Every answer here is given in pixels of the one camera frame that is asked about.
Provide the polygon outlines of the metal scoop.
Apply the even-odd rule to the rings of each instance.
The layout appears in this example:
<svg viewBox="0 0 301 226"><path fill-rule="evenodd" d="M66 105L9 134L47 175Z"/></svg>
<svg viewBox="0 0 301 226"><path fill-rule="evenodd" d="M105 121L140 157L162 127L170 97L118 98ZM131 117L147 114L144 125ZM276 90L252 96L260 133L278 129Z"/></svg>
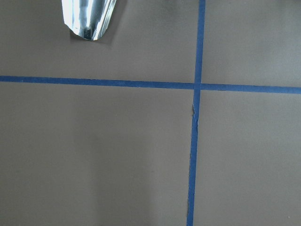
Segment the metal scoop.
<svg viewBox="0 0 301 226"><path fill-rule="evenodd" d="M63 0L63 21L77 36L96 41L105 34L116 0Z"/></svg>

